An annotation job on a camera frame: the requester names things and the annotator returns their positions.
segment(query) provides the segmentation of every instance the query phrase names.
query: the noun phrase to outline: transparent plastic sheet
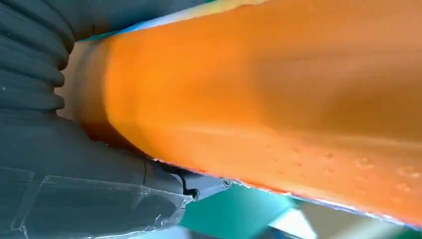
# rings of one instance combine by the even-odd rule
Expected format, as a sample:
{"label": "transparent plastic sheet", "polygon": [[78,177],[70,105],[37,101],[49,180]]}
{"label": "transparent plastic sheet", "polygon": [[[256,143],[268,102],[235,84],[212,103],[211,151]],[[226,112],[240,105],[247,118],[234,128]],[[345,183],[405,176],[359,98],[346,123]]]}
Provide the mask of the transparent plastic sheet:
{"label": "transparent plastic sheet", "polygon": [[189,196],[0,168],[0,238],[125,239],[180,222]]}

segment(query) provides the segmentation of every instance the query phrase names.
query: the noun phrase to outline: orange object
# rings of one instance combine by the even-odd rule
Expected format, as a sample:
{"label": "orange object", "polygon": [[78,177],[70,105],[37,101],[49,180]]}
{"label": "orange object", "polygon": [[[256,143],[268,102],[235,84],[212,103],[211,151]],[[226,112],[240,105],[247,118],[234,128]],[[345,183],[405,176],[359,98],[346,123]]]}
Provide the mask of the orange object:
{"label": "orange object", "polygon": [[419,0],[270,0],[82,43],[68,75],[93,137],[422,226],[421,50]]}

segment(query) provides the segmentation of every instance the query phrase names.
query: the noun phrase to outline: small spot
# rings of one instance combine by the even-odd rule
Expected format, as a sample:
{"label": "small spot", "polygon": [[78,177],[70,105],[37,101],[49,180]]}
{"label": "small spot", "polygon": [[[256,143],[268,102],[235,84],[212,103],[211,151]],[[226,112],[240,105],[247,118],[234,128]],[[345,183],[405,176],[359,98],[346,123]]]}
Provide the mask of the small spot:
{"label": "small spot", "polygon": [[359,168],[373,168],[374,163],[372,162],[372,160],[364,157],[364,158],[360,158],[356,162],[356,166],[359,167]]}
{"label": "small spot", "polygon": [[296,167],[302,167],[302,163],[299,161],[293,162],[293,165],[295,165]]}
{"label": "small spot", "polygon": [[409,178],[419,178],[421,176],[421,172],[417,171],[413,166],[399,168],[398,173]]}
{"label": "small spot", "polygon": [[331,167],[327,167],[327,168],[325,168],[325,172],[326,172],[327,174],[331,174],[331,173],[333,173],[333,172],[334,172],[334,169],[333,169],[333,168],[331,168]]}
{"label": "small spot", "polygon": [[332,158],[332,153],[330,153],[330,152],[325,152],[324,153],[324,156],[326,157],[326,158]]}
{"label": "small spot", "polygon": [[401,191],[404,191],[404,192],[410,192],[411,191],[410,187],[406,183],[397,184],[396,188],[401,190]]}

